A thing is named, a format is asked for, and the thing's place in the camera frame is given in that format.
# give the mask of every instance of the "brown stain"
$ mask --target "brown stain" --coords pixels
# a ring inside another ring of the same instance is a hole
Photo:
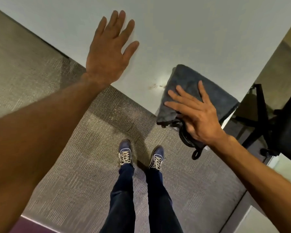
[[[153,84],[153,86],[150,86],[148,87],[149,90],[153,89],[153,88],[166,88],[166,85],[156,85],[156,84]]]

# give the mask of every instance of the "gray cloth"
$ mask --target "gray cloth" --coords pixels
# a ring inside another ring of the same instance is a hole
[[[217,110],[217,116],[220,123],[222,123],[237,108],[239,104],[237,99],[217,84],[185,65],[177,65],[167,83],[162,97],[159,114],[156,120],[158,125],[165,127],[176,120],[177,112],[164,105],[165,101],[172,101],[167,93],[168,90],[176,92],[176,86],[180,85],[187,93],[202,101],[197,87],[198,81],[200,80],[202,80],[206,92],[209,94],[210,101]]]

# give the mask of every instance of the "white tabletop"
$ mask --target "white tabletop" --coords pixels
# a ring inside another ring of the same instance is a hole
[[[113,86],[156,113],[187,65],[241,101],[291,26],[291,0],[0,0],[0,10],[85,66],[102,16],[125,10],[140,41]]]

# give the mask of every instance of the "jeans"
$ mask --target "jeans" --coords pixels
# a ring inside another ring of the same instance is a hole
[[[119,170],[119,178],[110,194],[110,210],[101,228],[101,233],[134,232],[135,209],[133,202],[132,176],[134,168],[124,164]],[[171,198],[163,186],[163,176],[159,170],[146,170],[149,200],[149,224],[151,233],[183,232],[172,209]]]

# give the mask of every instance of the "shoe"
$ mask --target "shoe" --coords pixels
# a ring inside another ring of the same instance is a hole
[[[151,163],[148,168],[155,168],[161,170],[161,165],[164,160],[164,148],[157,146],[152,152]]]
[[[120,159],[120,165],[126,163],[132,164],[132,146],[130,140],[123,140],[119,145],[118,155]]]

